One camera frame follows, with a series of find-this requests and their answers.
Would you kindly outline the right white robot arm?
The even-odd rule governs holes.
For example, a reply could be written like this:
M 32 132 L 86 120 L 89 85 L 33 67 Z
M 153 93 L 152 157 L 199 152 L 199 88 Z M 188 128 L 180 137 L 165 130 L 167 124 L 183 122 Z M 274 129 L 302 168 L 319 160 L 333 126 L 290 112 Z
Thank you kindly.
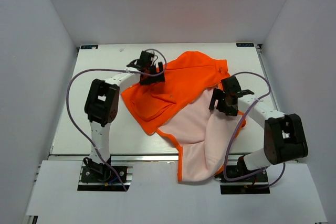
M 250 181 L 259 172 L 277 165 L 308 156 L 308 144 L 299 115 L 277 111 L 249 90 L 243 90 L 235 76 L 221 81 L 222 88 L 214 89 L 209 109 L 226 116 L 249 116 L 264 131 L 263 147 L 241 156 L 237 161 L 237 178 Z

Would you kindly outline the orange zip-up jacket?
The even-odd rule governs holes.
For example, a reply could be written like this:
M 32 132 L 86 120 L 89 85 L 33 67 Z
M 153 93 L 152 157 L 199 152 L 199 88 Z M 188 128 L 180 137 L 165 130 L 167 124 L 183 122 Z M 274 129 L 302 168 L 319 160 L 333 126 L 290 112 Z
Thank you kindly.
M 146 134 L 157 133 L 178 150 L 179 182 L 207 180 L 223 171 L 228 143 L 246 125 L 241 116 L 209 109 L 213 91 L 229 77 L 227 61 L 187 51 L 164 75 L 164 82 L 127 88 L 123 102 Z

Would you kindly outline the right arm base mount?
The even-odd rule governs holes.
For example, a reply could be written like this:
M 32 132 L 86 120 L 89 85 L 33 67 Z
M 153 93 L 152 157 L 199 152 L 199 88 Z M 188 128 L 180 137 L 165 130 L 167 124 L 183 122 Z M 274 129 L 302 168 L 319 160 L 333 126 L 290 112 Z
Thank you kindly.
M 226 178 L 221 172 L 214 176 L 219 182 L 222 195 L 259 195 L 270 194 L 267 172 L 263 170 L 253 174 L 256 170 L 248 170 L 243 156 L 239 157 L 235 165 L 226 166 Z

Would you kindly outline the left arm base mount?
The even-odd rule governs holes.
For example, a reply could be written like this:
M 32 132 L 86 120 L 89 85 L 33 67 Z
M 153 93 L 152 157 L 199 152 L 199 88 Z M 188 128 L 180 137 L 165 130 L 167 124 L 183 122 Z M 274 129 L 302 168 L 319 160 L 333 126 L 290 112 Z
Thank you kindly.
M 86 157 L 82 161 L 77 191 L 126 192 L 132 181 L 133 167 L 95 163 Z

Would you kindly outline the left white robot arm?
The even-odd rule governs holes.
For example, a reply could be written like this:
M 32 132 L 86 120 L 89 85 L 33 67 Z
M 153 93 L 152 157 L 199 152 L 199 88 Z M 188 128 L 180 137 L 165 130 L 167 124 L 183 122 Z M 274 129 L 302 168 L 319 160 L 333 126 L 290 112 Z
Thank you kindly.
M 111 175 L 111 168 L 107 166 L 110 164 L 109 131 L 117 116 L 119 95 L 134 84 L 148 86 L 165 81 L 166 62 L 156 63 L 158 55 L 161 53 L 156 49 L 144 50 L 139 59 L 126 66 L 125 71 L 105 80 L 95 79 L 91 83 L 85 113 L 90 123 L 93 145 L 84 163 L 98 181 L 104 182 Z

